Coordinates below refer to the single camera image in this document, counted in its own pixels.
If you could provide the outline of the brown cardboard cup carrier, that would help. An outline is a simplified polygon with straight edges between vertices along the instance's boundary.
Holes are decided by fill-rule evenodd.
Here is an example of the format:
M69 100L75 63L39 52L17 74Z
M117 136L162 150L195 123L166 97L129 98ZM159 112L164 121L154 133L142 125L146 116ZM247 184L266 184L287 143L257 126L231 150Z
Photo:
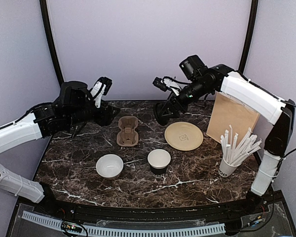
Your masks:
M118 121L120 132L117 134L116 142L121 147L133 147L139 142L139 135L136 131L138 118L135 116L124 116Z

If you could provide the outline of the black paper coffee cup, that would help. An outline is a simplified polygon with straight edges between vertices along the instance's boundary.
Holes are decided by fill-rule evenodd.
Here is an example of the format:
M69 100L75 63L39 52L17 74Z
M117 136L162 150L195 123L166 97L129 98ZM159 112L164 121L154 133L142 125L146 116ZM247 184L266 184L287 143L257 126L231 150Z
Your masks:
M171 162L171 155L163 149L155 149L148 154L150 170L155 177L161 177L167 171Z

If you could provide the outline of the brown paper bag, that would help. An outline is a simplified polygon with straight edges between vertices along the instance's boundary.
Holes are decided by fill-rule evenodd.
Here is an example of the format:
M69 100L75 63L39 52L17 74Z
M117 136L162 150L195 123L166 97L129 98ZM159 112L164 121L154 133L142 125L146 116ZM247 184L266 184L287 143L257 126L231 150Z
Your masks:
M217 93L206 134L220 142L226 130L233 130L229 132L229 138L238 134L236 144L239 144L248 128L254 129L258 119L259 113L255 110L231 96Z

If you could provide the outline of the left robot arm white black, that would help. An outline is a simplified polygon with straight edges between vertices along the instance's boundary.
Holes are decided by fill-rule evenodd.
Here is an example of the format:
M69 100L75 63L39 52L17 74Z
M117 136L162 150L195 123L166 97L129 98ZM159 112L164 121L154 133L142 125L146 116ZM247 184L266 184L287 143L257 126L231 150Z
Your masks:
M108 126L120 109L102 100L112 86L112 80L99 78L94 86L80 81L61 85L60 94L54 102L45 102L31 107L19 119L0 127L0 154L21 144L50 137L60 131L74 130L78 126L94 122ZM13 173L0 164L0 189L20 196L33 203L40 203L49 215L56 215L60 205L54 200L51 188Z

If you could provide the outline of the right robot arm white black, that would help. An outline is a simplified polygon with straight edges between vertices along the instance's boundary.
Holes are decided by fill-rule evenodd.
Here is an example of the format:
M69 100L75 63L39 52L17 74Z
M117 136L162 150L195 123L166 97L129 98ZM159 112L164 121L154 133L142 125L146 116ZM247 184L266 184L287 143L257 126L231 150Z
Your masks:
M273 95L224 64L209 68L197 55L187 57L179 67L189 80L183 88L179 87L178 81L168 76L155 78L153 81L157 88L171 92L165 103L154 106L157 122L166 125L169 119L179 118L181 113L186 113L190 103L216 91L231 96L258 112L273 125L264 143L258 173L251 185L253 194L263 196L287 155L286 149L294 127L294 101L285 101Z

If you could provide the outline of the beige round plate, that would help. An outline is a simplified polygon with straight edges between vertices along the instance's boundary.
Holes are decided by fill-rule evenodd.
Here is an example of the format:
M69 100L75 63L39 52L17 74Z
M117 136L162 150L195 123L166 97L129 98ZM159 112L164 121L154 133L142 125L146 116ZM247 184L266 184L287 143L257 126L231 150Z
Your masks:
M165 140L173 148L180 151L197 149L203 143L203 133L189 122L175 122L165 129Z

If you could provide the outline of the white ceramic bowl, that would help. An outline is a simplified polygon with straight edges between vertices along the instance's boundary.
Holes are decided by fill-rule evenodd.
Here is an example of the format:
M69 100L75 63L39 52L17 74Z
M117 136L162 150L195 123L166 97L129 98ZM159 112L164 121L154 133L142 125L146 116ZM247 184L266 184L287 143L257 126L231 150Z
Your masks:
M119 177L124 167L123 160L118 155L107 154L98 159L96 163L97 173L108 180Z

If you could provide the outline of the white wrapped straw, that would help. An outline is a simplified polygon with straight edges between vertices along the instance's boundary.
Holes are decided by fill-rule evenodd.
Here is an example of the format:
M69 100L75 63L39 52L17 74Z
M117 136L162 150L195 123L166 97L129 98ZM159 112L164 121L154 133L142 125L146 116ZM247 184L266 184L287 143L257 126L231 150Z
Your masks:
M231 163L232 165L235 165L236 164L236 160L239 158L240 153L242 152L242 150L244 148L245 142L250 137L251 131L252 131L252 129L249 127L246 135L243 137L243 139L241 140L241 142L238 144L238 146L237 146L237 148L235 150L234 156L233 156L233 161Z
M244 148L236 160L235 165L240 165L252 152L256 151L261 144L261 140L256 142L257 135L251 135L244 144Z
M233 129L232 129L232 126L231 124L229 125L229 129L226 129L225 130L225 138L228 137L228 143L232 145L232 132L233 132Z
M230 158L231 158L231 151L232 151L232 145L228 143L228 137L224 137L221 135L221 146L222 146L222 154L225 162L227 164L231 164Z
M236 150L237 140L238 140L238 133L235 133L233 143L232 143L232 149L231 149L231 153L230 153L230 164L232 164L232 162L234 160L234 153Z

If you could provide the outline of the white paper cup holder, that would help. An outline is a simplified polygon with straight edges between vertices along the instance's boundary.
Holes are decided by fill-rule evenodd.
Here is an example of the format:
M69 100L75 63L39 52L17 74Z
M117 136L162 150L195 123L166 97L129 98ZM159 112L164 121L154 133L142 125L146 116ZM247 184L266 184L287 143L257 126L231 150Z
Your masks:
M237 168L238 165L230 165L226 162L224 157L222 157L222 161L219 166L219 175L224 178L229 177Z

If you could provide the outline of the small green circuit board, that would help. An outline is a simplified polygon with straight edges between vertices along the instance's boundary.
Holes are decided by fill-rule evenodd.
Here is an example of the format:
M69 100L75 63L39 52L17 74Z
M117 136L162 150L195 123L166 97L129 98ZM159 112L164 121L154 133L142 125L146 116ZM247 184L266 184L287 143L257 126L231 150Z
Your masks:
M68 233L81 233L83 228L78 226L76 223L62 221L61 230Z

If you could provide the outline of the black front rail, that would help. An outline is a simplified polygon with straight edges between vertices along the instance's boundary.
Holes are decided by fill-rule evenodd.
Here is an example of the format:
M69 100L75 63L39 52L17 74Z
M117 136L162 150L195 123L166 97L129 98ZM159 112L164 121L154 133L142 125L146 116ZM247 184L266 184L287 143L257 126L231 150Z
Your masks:
M247 214L258 214L270 211L269 205L273 202L283 201L281 191L268 192L255 206L248 199L240 199L231 202L209 204L192 207L178 208L118 208L91 206L85 204L74 204L56 200L53 206L46 204L32 204L21 199L22 204L28 204L34 211L47 214L53 217L65 218L76 222L95 222L100 219L113 221L144 221L144 222L165 222L183 221L194 219L206 219L207 221L239 221Z

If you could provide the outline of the left black frame post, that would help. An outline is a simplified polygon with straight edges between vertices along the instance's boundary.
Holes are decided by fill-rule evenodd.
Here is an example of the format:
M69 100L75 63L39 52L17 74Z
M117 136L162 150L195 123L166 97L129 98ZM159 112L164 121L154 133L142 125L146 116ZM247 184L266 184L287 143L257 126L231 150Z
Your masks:
M59 86L61 86L62 83L64 82L64 78L63 78L61 66L59 63L58 55L56 52L56 47L55 47L55 42L53 38L49 12L48 12L47 0L39 0L39 4L40 4L40 11L41 11L41 16L42 16L42 21L43 21L43 26L44 26L45 36L46 36L46 40L49 48L50 57L52 60L52 64L54 67L58 84Z

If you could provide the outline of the black frame post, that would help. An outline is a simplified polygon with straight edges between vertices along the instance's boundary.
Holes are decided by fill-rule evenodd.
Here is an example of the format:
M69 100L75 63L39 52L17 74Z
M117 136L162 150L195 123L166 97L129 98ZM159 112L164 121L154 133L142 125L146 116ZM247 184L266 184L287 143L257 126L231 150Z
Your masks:
M47 0L39 0L39 4L40 4L40 11L41 11L41 16L42 16L42 21L43 21L43 26L44 26L45 36L46 36L46 40L49 48L50 57L52 60L52 64L54 67L58 84L59 86L61 86L62 83L64 82L64 78L63 78L61 66L59 63L58 55L56 52L56 47L55 47L55 42L53 38L49 12L48 12Z
M241 55L240 63L238 67L238 70L241 73L244 73L244 70L247 64L247 59L249 56L249 51L251 47L251 42L252 42L252 37L254 33L257 12L258 12L258 4L259 4L258 0L251 0L251 8L250 8L248 26L246 31L246 37L245 37L242 55Z

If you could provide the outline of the right black frame post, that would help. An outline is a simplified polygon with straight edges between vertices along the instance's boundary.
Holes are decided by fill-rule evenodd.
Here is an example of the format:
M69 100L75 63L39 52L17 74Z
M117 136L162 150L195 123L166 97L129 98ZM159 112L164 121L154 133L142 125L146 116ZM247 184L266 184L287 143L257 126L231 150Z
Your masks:
M240 63L238 67L238 70L241 73L244 73L244 70L247 64L247 59L249 56L249 51L251 47L251 42L252 42L252 37L254 33L257 12L258 12L258 4L259 4L258 0L251 0L251 8L250 8L248 26L246 31L246 37L245 37L242 55L241 55Z

